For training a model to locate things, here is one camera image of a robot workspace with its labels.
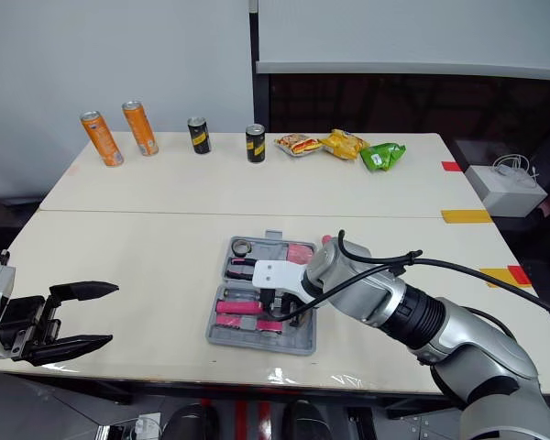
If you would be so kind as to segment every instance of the yellow tape marker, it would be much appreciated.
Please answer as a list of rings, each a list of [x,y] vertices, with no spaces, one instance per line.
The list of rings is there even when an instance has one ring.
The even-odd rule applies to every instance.
[[[520,284],[517,282],[517,280],[513,277],[512,273],[509,269],[479,269],[481,272],[483,272],[485,275],[490,275],[493,278],[497,278],[498,280],[507,282],[508,284],[511,284],[515,287],[530,287],[532,284]],[[490,282],[487,283],[489,287],[499,287],[495,284],[491,284]]]
[[[447,223],[491,223],[491,217],[485,209],[442,210],[442,218]]]

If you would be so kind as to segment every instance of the plastic tray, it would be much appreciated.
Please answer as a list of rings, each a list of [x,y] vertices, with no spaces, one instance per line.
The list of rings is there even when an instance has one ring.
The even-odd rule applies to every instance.
[[[216,324],[216,306],[219,301],[247,302],[259,301],[260,289],[253,287],[250,280],[231,280],[226,276],[227,270],[238,273],[252,274],[250,266],[232,266],[230,260],[237,258],[232,251],[232,243],[238,239],[250,242],[252,249],[245,255],[247,259],[287,259],[287,251],[290,244],[304,245],[315,252],[313,243],[298,241],[285,241],[281,239],[279,231],[267,231],[265,238],[250,236],[233,236],[228,243],[225,263],[222,267],[224,283],[218,287],[213,301],[212,311],[206,327],[206,338],[212,344],[231,347],[246,347],[257,350],[274,351],[293,355],[311,355],[315,351],[316,335],[316,310],[310,310],[302,315],[299,325],[293,326],[292,321],[283,322],[280,333],[260,331],[256,329],[257,320],[273,320],[270,313],[261,315],[228,314],[239,322],[239,327],[234,328]],[[282,298],[283,292],[275,291],[275,302]],[[280,307],[274,307],[273,314],[281,314]]]

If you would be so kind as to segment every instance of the black cable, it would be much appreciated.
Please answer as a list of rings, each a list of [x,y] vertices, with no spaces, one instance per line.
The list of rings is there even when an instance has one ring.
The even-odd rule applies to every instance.
[[[495,316],[492,316],[490,314],[488,314],[487,312],[483,312],[482,310],[479,310],[479,309],[473,309],[472,307],[465,307],[463,306],[463,309],[467,309],[469,312],[471,312],[472,314],[475,314],[476,316],[480,316],[482,318],[485,318],[487,319],[488,321],[491,321],[492,323],[494,323],[498,328],[501,329],[501,331],[509,336],[511,339],[513,339],[514,341],[517,341],[517,339],[515,339],[515,336],[513,335],[512,331],[507,327],[507,325],[505,325],[503,322],[501,322],[499,319],[497,319]]]
[[[353,259],[354,261],[360,261],[363,263],[370,263],[370,264],[401,264],[401,265],[407,265],[411,266],[414,264],[423,264],[426,266],[436,266],[439,268],[444,269],[450,269],[455,270],[457,272],[465,273],[467,275],[470,275],[471,277],[479,278],[480,280],[484,280],[487,282],[490,282],[491,284],[495,284],[496,286],[501,287],[502,289],[505,289],[506,291],[509,291],[511,293],[515,293],[516,295],[524,298],[524,300],[529,301],[530,303],[533,303],[539,307],[542,307],[546,311],[550,312],[550,304],[548,302],[542,301],[537,296],[533,296],[532,294],[528,293],[527,291],[524,291],[522,289],[519,289],[515,286],[512,286],[511,284],[508,284],[505,281],[498,280],[497,278],[493,278],[490,275],[487,275],[485,273],[479,272],[478,270],[473,270],[471,268],[467,268],[466,266],[461,266],[456,263],[450,263],[448,261],[442,261],[440,259],[429,259],[429,258],[416,258],[413,257],[415,255],[420,255],[422,251],[414,251],[410,252],[409,254],[401,257],[395,257],[395,258],[365,258],[361,257],[355,254],[352,254],[351,252],[348,252],[347,249],[344,246],[344,236],[345,231],[341,229],[338,232],[338,248],[340,249],[340,252],[342,254],[349,258]]]
[[[419,257],[422,255],[421,250],[413,250],[411,252],[408,252],[405,255],[402,255],[400,257],[391,257],[391,258],[371,258],[371,257],[361,257],[360,255],[353,254],[352,252],[348,251],[345,247],[345,230],[340,229],[338,231],[338,248],[340,249],[340,252],[344,254],[345,257],[352,259],[354,261],[358,261],[360,263],[368,263],[368,264],[412,264],[413,259],[416,257]]]
[[[442,261],[440,259],[419,258],[415,260],[413,264],[423,264],[425,266],[436,266],[438,268],[445,268],[445,269],[455,270],[461,273],[466,273],[471,277],[479,278],[486,282],[490,282],[491,284],[495,284],[496,286],[499,286],[502,289],[505,289],[506,291],[515,293],[516,295],[524,298],[524,300],[529,301],[530,303],[534,303],[535,305],[540,306],[546,311],[550,312],[550,304],[548,302],[542,301],[537,296],[533,296],[531,293],[528,293],[523,289],[519,289],[515,286],[512,286],[511,284],[508,284],[505,281],[498,280],[497,278],[493,278],[490,275],[487,275],[486,273],[479,272],[478,270],[473,270],[465,266],[460,266],[459,264],[450,263],[448,261]]]
[[[304,304],[304,305],[298,307],[295,311],[293,311],[289,314],[278,317],[277,319],[275,319],[275,321],[282,322],[282,321],[287,321],[288,319],[292,319],[295,316],[297,316],[298,314],[302,314],[304,312],[307,312],[308,310],[315,307],[319,303],[321,303],[323,301],[326,301],[332,295],[335,295],[335,294],[339,293],[340,291],[342,291],[343,289],[347,288],[348,286],[354,284],[355,282],[361,281],[362,279],[367,278],[368,276],[370,276],[374,273],[382,272],[382,271],[388,270],[390,268],[391,268],[390,265],[380,265],[380,266],[376,266],[374,268],[363,270],[362,272],[355,275],[354,277],[351,277],[348,280],[342,281],[340,284],[333,287],[332,289],[330,289],[326,293],[322,294],[321,296],[318,296],[315,300],[310,301],[307,304]]]

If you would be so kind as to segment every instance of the snack bag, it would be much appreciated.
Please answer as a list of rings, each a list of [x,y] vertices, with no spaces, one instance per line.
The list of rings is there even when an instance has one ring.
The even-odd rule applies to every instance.
[[[326,139],[320,139],[324,149],[340,159],[356,159],[358,153],[370,144],[347,131],[334,129]]]
[[[360,157],[367,165],[369,171],[389,170],[405,152],[404,145],[394,143],[380,144],[365,148],[360,152]]]
[[[313,153],[322,147],[322,144],[318,139],[314,139],[313,137],[306,135],[300,135],[298,133],[284,136],[281,139],[276,139],[275,143],[280,149],[295,158]]]

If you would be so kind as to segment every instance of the gray tool case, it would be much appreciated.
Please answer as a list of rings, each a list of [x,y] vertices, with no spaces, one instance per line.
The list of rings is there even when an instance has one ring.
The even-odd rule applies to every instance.
[[[286,304],[295,296],[283,291],[274,291],[274,300],[269,307],[269,311],[265,310],[256,315],[249,314],[218,314],[216,307],[218,302],[258,302],[265,297],[270,296],[269,291],[253,287],[251,280],[233,280],[226,276],[226,273],[231,270],[237,273],[248,274],[252,276],[253,267],[251,266],[234,266],[231,264],[232,259],[237,259],[233,252],[232,245],[238,239],[246,240],[251,245],[251,250],[244,258],[245,259],[282,259],[288,258],[288,249],[290,244],[307,246],[315,252],[313,243],[304,243],[297,241],[282,240],[280,231],[266,231],[265,238],[256,238],[250,236],[233,236],[228,244],[225,263],[222,267],[222,277],[224,283],[218,287],[218,291],[214,298],[212,312],[206,328],[206,338],[212,344],[232,347],[247,347],[257,350],[275,351],[278,353],[289,353],[292,355],[311,355],[315,351],[315,320],[316,310],[311,309],[302,314],[299,319],[285,321],[282,324],[280,332],[258,330],[258,321],[273,321],[273,315],[288,314]],[[222,320],[233,318],[236,325],[228,326],[217,324],[216,318],[221,317]]]

